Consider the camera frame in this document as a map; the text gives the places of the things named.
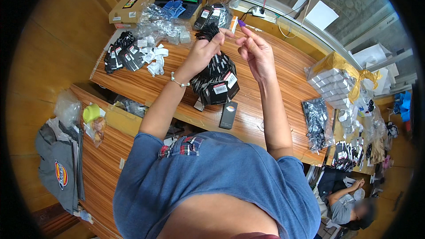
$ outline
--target white cable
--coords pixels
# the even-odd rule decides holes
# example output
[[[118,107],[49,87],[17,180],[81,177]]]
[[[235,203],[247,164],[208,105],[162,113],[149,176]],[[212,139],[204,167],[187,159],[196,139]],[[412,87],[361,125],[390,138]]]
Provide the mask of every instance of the white cable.
[[[304,24],[304,20],[305,20],[305,16],[307,16],[307,12],[308,12],[308,10],[309,10],[309,6],[310,6],[310,2],[311,2],[311,0],[309,0],[309,3],[307,4],[307,8],[305,9],[305,13],[304,13],[304,18],[303,18],[303,21],[301,22],[301,26],[300,26],[300,29],[297,31],[297,33],[294,35],[294,36],[292,36],[292,37],[289,37],[289,36],[286,36],[285,34],[284,34],[284,32],[282,32],[282,29],[280,28],[280,17],[281,16],[279,16],[278,17],[278,27],[279,27],[279,31],[280,31],[280,33],[282,33],[286,38],[295,38],[295,36],[297,36],[297,34],[300,32],[300,30],[301,30],[301,28],[303,27],[303,24]]]

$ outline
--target yellow cup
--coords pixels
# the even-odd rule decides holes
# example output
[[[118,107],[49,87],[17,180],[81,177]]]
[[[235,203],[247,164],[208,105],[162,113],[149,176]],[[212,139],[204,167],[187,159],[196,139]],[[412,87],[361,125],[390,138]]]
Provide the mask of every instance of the yellow cup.
[[[88,123],[100,116],[100,107],[97,104],[92,104],[87,106],[83,113],[82,113],[82,119],[84,119],[84,122]]]

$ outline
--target blue t-shirt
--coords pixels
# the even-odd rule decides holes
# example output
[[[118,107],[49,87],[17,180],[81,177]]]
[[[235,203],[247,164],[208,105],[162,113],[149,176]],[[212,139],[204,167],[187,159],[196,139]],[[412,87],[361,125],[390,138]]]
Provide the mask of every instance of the blue t-shirt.
[[[170,213],[193,195],[222,193],[256,204],[277,223],[281,238],[313,238],[321,212],[292,156],[275,160],[255,144],[203,132],[170,148],[139,133],[114,195],[114,219],[124,238],[156,238]]]

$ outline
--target gold ribbon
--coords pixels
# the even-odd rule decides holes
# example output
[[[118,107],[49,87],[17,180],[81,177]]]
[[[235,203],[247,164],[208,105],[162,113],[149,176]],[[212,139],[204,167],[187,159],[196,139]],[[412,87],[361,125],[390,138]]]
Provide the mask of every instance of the gold ribbon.
[[[345,70],[351,77],[356,79],[356,83],[348,94],[348,98],[350,102],[353,104],[355,100],[359,98],[360,95],[360,82],[365,78],[371,80],[374,84],[373,89],[378,87],[378,82],[382,75],[379,70],[375,73],[371,73],[369,70],[357,70],[352,65],[350,65],[345,58],[343,58],[340,54],[333,51],[329,55],[327,55],[317,66],[313,68],[314,72],[321,72],[323,69],[341,69]]]

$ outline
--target stack of white boxes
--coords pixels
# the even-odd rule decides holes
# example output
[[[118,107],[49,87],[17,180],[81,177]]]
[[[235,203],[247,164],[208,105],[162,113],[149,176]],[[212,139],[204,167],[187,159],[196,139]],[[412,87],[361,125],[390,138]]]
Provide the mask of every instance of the stack of white boxes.
[[[319,73],[310,68],[307,82],[335,109],[348,109],[352,84],[338,69],[322,70]]]

